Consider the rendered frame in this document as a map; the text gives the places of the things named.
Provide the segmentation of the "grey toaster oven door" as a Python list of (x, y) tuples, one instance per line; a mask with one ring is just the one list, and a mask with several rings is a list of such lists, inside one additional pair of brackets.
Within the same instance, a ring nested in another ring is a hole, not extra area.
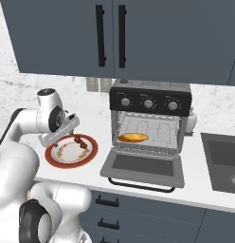
[(172, 188), (185, 186), (179, 156), (112, 148), (100, 175), (106, 178), (149, 183)]

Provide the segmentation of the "orange baguette bread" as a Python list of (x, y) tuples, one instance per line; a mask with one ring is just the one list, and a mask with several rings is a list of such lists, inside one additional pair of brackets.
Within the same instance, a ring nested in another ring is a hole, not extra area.
[(119, 135), (117, 137), (117, 139), (119, 141), (123, 141), (123, 142), (143, 142), (145, 140), (148, 139), (148, 136), (146, 134), (142, 134), (142, 133), (125, 133), (122, 135)]

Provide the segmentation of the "brown kebab skewer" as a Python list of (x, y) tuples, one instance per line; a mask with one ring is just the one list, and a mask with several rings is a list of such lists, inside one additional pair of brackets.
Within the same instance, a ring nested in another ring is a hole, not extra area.
[(87, 144), (81, 139), (81, 137), (75, 136), (74, 142), (76, 142), (80, 146), (81, 149), (85, 149), (85, 150), (89, 151), (87, 148)]

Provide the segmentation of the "blue grey lower cupboard door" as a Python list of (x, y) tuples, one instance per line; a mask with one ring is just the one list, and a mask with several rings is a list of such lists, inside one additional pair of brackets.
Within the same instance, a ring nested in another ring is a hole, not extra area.
[(235, 243), (235, 214), (206, 210), (195, 243)]

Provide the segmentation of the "black grey toaster oven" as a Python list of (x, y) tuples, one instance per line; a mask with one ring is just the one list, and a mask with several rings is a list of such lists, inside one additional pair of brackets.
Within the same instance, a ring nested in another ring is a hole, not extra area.
[[(130, 104), (123, 106), (121, 100), (128, 98)], [(146, 108), (144, 102), (152, 100), (154, 106)], [(182, 151), (192, 96), (189, 84), (165, 83), (116, 79), (109, 91), (112, 120), (112, 140), (118, 130), (118, 113), (133, 112), (177, 117), (179, 119), (178, 152)], [(177, 102), (178, 107), (170, 110), (168, 104)]]

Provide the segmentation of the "beige wall socket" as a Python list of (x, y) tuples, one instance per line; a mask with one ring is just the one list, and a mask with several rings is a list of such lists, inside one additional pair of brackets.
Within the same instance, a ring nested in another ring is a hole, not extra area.
[(89, 92), (108, 93), (111, 89), (112, 84), (113, 84), (112, 79), (94, 78), (94, 77), (86, 78), (86, 89)]

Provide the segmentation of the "white jar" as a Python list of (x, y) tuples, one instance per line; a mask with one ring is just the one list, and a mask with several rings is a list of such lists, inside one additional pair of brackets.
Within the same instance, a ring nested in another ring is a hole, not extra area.
[(193, 129), (197, 123), (197, 115), (193, 111), (193, 107), (190, 108), (190, 114), (187, 120), (186, 132), (187, 136), (191, 136), (193, 133)]

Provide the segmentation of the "dark grey sink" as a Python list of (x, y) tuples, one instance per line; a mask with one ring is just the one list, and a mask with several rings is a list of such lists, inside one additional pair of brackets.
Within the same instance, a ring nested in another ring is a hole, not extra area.
[(235, 194), (235, 136), (202, 133), (213, 191)]

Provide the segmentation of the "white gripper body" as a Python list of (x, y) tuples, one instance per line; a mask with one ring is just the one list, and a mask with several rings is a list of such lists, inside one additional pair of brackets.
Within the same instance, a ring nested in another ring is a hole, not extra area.
[(70, 115), (63, 120), (61, 127), (56, 132), (40, 134), (39, 141), (43, 147), (48, 147), (56, 143), (60, 138), (71, 133), (79, 124), (79, 118), (76, 115)]

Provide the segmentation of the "blue grey drawer front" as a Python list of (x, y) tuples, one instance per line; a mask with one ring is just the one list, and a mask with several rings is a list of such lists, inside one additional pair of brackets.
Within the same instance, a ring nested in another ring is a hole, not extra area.
[[(119, 207), (110, 207), (96, 204), (96, 198), (101, 195), (102, 199), (115, 201), (118, 197)], [(92, 190), (93, 204), (105, 209), (120, 210), (125, 213), (153, 216), (178, 222), (199, 225), (205, 210), (203, 208), (180, 205), (176, 203), (151, 200), (134, 196), (123, 196), (101, 191)]]
[[(98, 222), (102, 217), (104, 222), (112, 224), (118, 220), (119, 230), (99, 227)], [(98, 206), (92, 206), (82, 213), (80, 219), (93, 243), (99, 243), (103, 237), (111, 241), (119, 239), (120, 243), (195, 243), (199, 230), (199, 225), (101, 209)]]

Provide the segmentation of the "red rimmed white plate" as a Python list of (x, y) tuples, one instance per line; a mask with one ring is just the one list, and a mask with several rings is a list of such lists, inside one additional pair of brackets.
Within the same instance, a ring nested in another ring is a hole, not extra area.
[[(75, 136), (87, 144), (89, 151), (81, 149), (80, 146), (74, 142)], [(98, 153), (99, 146), (97, 142), (84, 134), (73, 134), (62, 137), (55, 145), (51, 145), (45, 149), (46, 161), (57, 168), (73, 169), (81, 167), (90, 162)]]

